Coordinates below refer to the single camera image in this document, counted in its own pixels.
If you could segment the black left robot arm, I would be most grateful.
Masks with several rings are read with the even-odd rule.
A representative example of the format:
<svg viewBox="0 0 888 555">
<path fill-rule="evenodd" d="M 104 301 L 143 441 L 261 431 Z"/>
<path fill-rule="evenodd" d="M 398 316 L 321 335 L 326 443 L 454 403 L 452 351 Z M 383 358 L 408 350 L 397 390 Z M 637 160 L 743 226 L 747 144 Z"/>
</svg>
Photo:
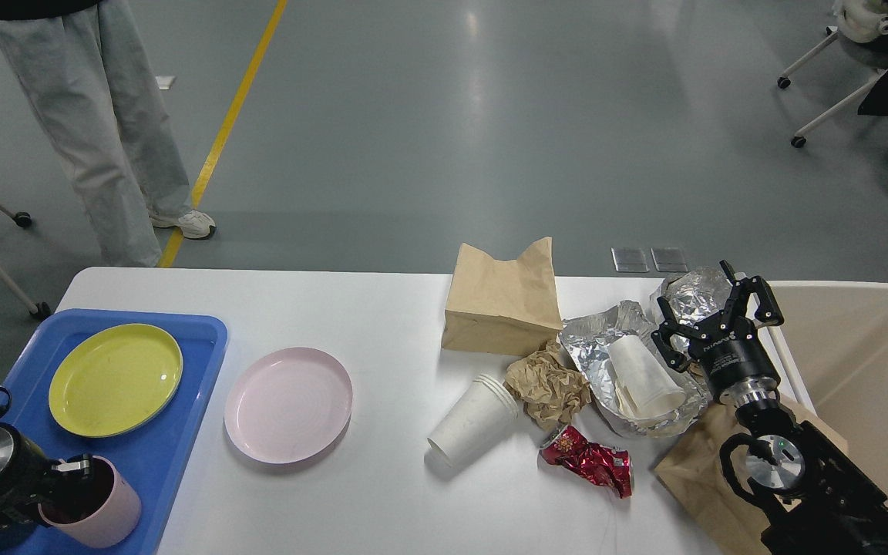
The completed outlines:
<svg viewBox="0 0 888 555">
<path fill-rule="evenodd" d="M 78 520 L 98 508 L 99 475 L 89 454 L 49 458 L 15 426 L 1 421 L 12 404 L 0 386 L 0 528 L 46 526 L 46 514 Z"/>
</svg>

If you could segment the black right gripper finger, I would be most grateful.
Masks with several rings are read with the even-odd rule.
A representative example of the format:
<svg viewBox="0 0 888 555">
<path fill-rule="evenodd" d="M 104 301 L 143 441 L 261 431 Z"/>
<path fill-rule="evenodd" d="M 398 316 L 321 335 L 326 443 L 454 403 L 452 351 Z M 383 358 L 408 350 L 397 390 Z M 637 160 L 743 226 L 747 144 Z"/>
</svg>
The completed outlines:
<svg viewBox="0 0 888 555">
<path fill-rule="evenodd" d="M 657 306 L 662 313 L 662 322 L 657 330 L 653 331 L 651 338 L 653 344 L 663 356 L 664 362 L 670 369 L 676 372 L 686 372 L 690 365 L 690 358 L 674 348 L 673 337 L 679 336 L 691 340 L 695 338 L 695 326 L 683 324 L 677 319 L 670 302 L 664 296 L 656 297 Z"/>
<path fill-rule="evenodd" d="M 725 306 L 720 310 L 719 330 L 729 334 L 757 334 L 759 329 L 785 323 L 774 291 L 761 275 L 738 277 L 727 260 L 721 260 L 719 267 L 731 285 Z"/>
</svg>

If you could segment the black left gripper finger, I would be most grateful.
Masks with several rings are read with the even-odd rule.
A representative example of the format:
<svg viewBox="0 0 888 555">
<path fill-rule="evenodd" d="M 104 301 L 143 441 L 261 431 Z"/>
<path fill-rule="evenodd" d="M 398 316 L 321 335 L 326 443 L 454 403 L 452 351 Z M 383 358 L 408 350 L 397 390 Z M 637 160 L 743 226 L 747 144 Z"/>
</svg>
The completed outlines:
<svg viewBox="0 0 888 555">
<path fill-rule="evenodd" d="M 49 470 L 49 505 L 58 510 L 94 510 L 96 486 L 98 473 L 92 454 L 54 460 Z"/>
</svg>

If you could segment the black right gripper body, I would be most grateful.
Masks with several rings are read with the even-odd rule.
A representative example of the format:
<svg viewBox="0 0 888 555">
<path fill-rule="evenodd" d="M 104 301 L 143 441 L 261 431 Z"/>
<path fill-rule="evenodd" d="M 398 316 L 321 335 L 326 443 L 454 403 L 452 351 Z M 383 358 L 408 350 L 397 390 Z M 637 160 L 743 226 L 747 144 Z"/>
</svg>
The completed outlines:
<svg viewBox="0 0 888 555">
<path fill-rule="evenodd" d="M 716 402 L 750 402 L 775 396 L 780 375 L 751 322 L 702 331 L 688 341 Z"/>
</svg>

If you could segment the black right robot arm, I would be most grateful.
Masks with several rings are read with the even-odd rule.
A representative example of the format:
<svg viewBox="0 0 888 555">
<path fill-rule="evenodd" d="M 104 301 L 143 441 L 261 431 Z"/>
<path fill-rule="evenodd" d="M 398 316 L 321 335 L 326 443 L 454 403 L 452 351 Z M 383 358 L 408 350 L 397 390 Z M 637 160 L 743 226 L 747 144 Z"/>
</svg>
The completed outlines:
<svg viewBox="0 0 888 555">
<path fill-rule="evenodd" d="M 730 292 L 718 311 L 683 323 L 658 296 L 662 321 L 651 338 L 669 368 L 698 363 L 713 398 L 743 431 L 720 446 L 731 491 L 765 514 L 772 554 L 888 554 L 887 496 L 811 422 L 780 398 L 780 375 L 759 331 L 785 322 L 768 282 L 739 277 L 720 262 Z"/>
</svg>

